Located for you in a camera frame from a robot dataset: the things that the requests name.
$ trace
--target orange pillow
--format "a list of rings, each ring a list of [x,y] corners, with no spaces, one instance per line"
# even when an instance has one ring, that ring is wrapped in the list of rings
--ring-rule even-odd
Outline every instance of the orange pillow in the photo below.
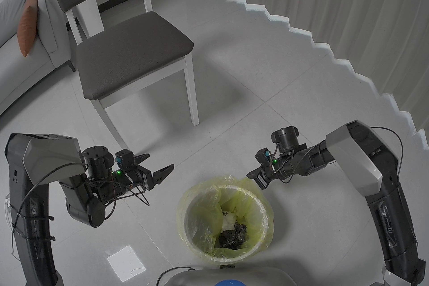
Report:
[[[36,38],[37,0],[26,0],[18,24],[18,44],[21,53],[27,57]]]

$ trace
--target sofa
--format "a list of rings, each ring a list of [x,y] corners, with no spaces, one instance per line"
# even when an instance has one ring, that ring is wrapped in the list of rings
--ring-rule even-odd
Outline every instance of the sofa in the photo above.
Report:
[[[64,14],[57,0],[37,0],[37,34],[27,57],[19,48],[16,20],[11,20],[13,15],[18,16],[17,3],[16,0],[0,0],[0,22],[2,26],[8,25],[0,28],[0,115],[53,70],[68,65],[75,71],[70,61]]]

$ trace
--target sofa armrest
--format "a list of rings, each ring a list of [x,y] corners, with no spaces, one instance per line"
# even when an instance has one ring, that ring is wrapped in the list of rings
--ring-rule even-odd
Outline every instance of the sofa armrest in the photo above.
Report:
[[[38,0],[37,35],[52,64],[58,68],[71,58],[64,14],[57,0]]]

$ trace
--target crumpled black plastic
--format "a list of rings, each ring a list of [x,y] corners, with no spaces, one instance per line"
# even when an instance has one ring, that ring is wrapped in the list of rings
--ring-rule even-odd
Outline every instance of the crumpled black plastic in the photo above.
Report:
[[[232,250],[238,250],[245,241],[246,225],[234,224],[233,230],[225,230],[219,235],[219,245],[221,248],[228,248]]]

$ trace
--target tiled floor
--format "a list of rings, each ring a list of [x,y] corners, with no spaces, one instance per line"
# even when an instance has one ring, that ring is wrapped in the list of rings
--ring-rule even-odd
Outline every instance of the tiled floor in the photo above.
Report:
[[[152,0],[153,8],[194,42],[200,124],[190,122],[183,72],[176,73],[111,106],[108,113],[135,153],[148,152],[144,166],[175,170],[147,194],[145,207],[129,198],[98,229],[73,220],[64,195],[51,186],[51,232],[56,269],[65,285],[120,285],[107,257],[130,245],[147,270],[127,285],[154,285],[171,266],[210,267],[180,241],[175,210],[181,195],[211,177],[244,177],[257,166],[254,155],[273,148],[271,133],[287,125],[300,142],[316,144],[342,124],[360,119],[394,129],[405,143],[402,184],[419,240],[429,258],[429,153],[409,117],[391,97],[380,97],[348,63],[336,61],[324,44],[292,33],[287,21],[246,10],[235,0]],[[102,13],[105,27],[143,13],[130,0]],[[82,97],[78,73],[56,71],[0,117],[0,148],[12,132],[77,137],[82,149],[105,145],[120,150],[91,103]],[[390,133],[380,135],[399,154]],[[0,194],[8,193],[8,165],[0,156]],[[381,281],[383,257],[366,202],[336,164],[265,191],[275,212],[270,248],[242,265],[276,266],[298,286],[369,285]],[[0,285],[24,285],[10,256],[10,231],[0,220]]]

